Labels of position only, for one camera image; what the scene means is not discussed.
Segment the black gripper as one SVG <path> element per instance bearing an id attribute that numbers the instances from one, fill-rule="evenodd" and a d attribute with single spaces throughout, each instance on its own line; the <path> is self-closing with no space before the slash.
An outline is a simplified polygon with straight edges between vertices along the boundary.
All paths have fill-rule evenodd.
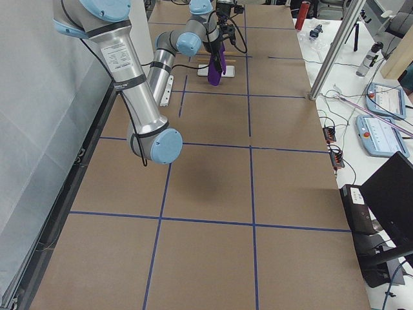
<path id="1" fill-rule="evenodd" d="M 236 28 L 233 24 L 228 24 L 230 13 L 217 9 L 216 14 L 221 40 L 229 40 L 231 45 L 236 45 Z"/>

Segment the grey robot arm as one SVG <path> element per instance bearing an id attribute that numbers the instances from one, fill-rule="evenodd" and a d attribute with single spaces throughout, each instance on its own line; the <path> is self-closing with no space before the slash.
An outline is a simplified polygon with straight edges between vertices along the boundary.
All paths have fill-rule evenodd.
<path id="1" fill-rule="evenodd" d="M 207 81 L 213 86 L 219 85 L 221 76 L 227 72 L 223 41 L 234 40 L 234 26 L 227 21 L 231 11 L 239 8 L 237 2 L 217 1 L 213 5 L 211 1 L 189 1 L 188 6 L 190 18 L 185 27 L 163 32 L 156 38 L 148 83 L 157 105 L 166 92 L 177 53 L 193 57 L 200 48 L 205 48 L 210 54 Z"/>
<path id="2" fill-rule="evenodd" d="M 146 164 L 172 163 L 180 155 L 183 139 L 169 127 L 158 109 L 146 74 L 130 38 L 130 1 L 54 1 L 55 29 L 66 36 L 97 44 L 113 86 L 130 118 L 128 142 Z"/>

